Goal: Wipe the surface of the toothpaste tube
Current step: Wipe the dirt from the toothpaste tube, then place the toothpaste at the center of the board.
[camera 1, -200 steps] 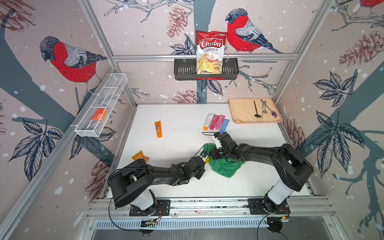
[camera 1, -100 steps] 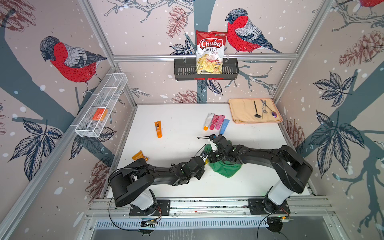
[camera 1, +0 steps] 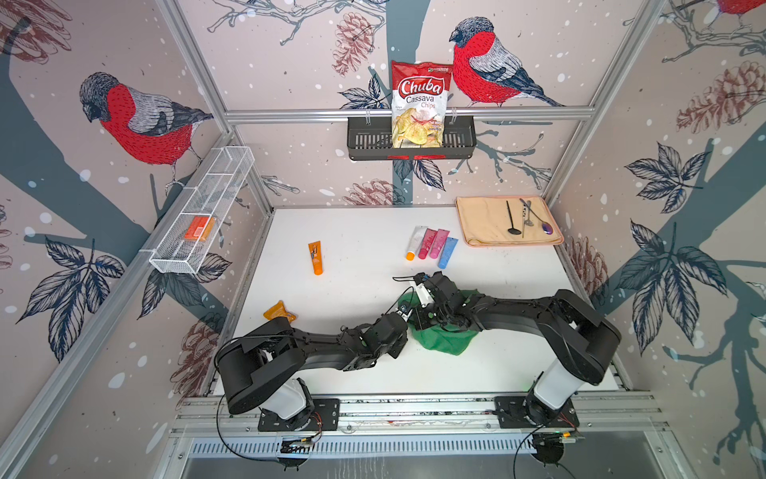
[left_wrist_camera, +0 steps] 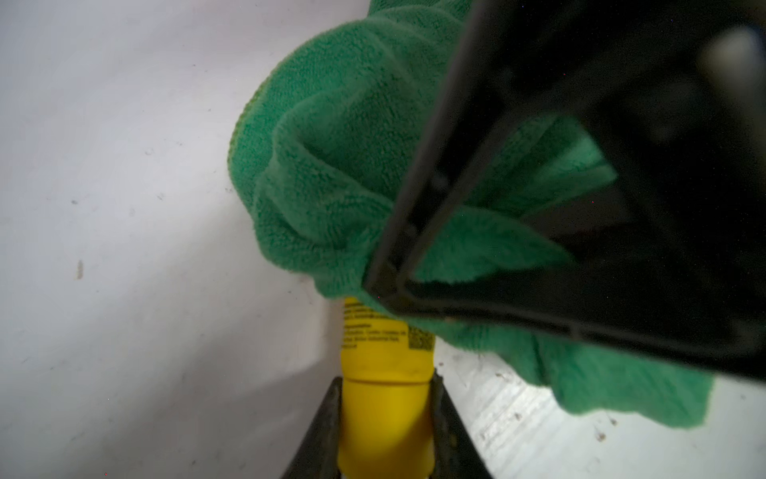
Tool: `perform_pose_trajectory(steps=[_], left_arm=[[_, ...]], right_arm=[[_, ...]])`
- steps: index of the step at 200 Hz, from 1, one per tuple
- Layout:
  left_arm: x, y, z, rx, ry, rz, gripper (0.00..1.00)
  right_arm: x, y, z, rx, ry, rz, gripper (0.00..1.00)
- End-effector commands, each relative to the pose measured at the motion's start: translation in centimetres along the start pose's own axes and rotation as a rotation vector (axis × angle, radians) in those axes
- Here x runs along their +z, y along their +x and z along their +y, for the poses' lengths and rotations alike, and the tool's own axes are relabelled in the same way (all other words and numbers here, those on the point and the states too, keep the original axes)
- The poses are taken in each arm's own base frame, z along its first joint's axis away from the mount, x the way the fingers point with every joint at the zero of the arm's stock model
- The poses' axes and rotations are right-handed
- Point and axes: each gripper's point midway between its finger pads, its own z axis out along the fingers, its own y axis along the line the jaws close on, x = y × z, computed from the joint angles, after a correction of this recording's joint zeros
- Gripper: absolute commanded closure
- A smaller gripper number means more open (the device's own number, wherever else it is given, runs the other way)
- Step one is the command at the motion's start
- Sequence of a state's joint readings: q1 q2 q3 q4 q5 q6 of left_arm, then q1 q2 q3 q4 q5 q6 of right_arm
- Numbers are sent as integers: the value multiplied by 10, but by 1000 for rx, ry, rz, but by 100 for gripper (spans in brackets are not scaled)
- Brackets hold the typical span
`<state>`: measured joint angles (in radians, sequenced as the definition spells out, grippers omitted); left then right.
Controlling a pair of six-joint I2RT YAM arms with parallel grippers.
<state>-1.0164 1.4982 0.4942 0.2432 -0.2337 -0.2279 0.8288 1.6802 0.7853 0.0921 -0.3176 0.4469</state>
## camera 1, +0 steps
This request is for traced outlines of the green microfibre cloth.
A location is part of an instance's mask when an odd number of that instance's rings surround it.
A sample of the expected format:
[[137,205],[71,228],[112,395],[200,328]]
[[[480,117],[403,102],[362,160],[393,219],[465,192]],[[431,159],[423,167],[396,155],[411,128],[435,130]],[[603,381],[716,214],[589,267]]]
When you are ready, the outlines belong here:
[[460,329],[454,325],[433,325],[412,287],[408,287],[397,299],[396,309],[407,316],[407,325],[412,337],[428,350],[458,356],[479,334],[478,331]]

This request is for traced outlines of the light blue toothpaste tube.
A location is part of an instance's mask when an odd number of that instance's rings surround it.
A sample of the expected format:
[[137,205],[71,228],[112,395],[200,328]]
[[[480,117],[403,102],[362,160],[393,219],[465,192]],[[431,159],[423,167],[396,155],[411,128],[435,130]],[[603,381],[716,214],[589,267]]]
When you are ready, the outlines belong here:
[[454,253],[456,245],[458,245],[458,239],[453,237],[448,237],[446,239],[438,261],[439,269],[446,269],[447,265],[449,265],[449,261]]

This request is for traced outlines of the light pink toothpaste tube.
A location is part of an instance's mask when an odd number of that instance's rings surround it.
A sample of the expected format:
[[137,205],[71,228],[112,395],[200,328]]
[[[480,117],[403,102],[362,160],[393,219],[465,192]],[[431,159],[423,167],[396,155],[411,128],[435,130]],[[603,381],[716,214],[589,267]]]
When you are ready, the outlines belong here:
[[429,257],[431,259],[439,259],[441,255],[441,251],[448,240],[449,237],[449,231],[440,229],[437,231],[436,235],[434,235],[434,239],[432,241],[432,245],[429,249]]

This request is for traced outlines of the dark pink toothpaste tube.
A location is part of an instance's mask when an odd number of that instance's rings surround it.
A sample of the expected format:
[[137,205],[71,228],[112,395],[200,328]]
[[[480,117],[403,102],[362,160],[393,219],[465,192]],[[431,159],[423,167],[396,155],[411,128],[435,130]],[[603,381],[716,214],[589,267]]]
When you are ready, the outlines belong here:
[[426,229],[423,239],[421,241],[420,249],[418,251],[419,259],[426,259],[430,253],[430,249],[434,243],[437,232],[435,230]]

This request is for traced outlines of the white orange-capped toothpaste tube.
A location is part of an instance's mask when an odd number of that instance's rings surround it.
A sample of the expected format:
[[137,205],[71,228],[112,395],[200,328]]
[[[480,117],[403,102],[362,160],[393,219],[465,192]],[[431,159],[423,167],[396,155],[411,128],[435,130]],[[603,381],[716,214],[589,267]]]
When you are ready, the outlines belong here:
[[421,245],[422,241],[425,237],[425,234],[427,233],[427,228],[425,226],[417,226],[410,238],[410,241],[408,243],[407,251],[406,251],[406,259],[407,261],[414,261],[416,257],[418,257],[420,251],[421,251]]

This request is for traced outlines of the orange toothpaste tube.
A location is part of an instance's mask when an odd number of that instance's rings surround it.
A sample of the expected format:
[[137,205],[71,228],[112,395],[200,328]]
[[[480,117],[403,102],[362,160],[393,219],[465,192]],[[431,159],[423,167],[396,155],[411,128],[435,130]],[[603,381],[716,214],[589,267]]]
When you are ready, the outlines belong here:
[[313,273],[315,275],[322,275],[323,261],[322,261],[321,242],[314,241],[313,243],[310,243],[308,245],[308,248],[309,248]]

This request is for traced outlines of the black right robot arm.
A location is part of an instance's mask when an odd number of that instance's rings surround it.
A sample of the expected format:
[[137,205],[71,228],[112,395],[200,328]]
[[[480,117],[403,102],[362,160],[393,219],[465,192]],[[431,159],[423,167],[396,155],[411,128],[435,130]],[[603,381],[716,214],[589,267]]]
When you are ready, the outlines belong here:
[[544,337],[556,359],[535,380],[523,405],[534,425],[550,424],[586,383],[602,382],[622,335],[568,289],[539,299],[497,299],[468,293],[440,271],[412,279],[421,297],[411,307],[415,331],[458,335],[471,331],[518,331]]

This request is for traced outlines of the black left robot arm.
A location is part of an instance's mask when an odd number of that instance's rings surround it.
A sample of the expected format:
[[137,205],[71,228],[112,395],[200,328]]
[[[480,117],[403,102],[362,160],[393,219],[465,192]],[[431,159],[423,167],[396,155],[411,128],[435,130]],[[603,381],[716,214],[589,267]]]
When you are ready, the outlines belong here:
[[232,339],[215,354],[227,408],[243,414],[267,401],[295,373],[309,369],[355,371],[371,368],[384,355],[399,357],[407,343],[407,323],[386,313],[374,323],[345,327],[337,335],[307,333],[285,317]]

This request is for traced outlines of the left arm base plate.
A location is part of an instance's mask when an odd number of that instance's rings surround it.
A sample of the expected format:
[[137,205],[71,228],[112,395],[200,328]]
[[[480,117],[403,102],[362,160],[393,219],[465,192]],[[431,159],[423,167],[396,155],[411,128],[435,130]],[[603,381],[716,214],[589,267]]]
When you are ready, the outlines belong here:
[[259,432],[318,432],[337,431],[340,416],[338,398],[313,400],[313,409],[304,409],[291,419],[282,419],[276,413],[263,409],[259,419]]

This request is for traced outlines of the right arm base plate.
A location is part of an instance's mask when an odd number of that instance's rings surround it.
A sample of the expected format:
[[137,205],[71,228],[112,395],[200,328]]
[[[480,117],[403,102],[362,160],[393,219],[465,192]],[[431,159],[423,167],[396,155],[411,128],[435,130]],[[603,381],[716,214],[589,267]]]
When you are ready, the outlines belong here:
[[494,397],[494,407],[502,429],[580,427],[574,403],[570,398],[560,408],[550,408],[534,394],[500,395]]

